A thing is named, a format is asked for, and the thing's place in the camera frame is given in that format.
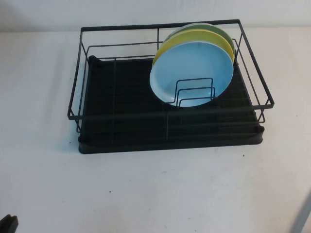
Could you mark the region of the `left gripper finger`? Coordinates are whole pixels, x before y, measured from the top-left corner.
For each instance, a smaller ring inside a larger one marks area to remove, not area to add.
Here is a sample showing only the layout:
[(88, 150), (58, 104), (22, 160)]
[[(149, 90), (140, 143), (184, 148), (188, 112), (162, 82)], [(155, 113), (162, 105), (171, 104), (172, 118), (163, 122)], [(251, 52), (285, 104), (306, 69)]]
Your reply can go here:
[(15, 233), (17, 227), (17, 216), (11, 216), (10, 214), (7, 214), (3, 219), (0, 220), (0, 233)]

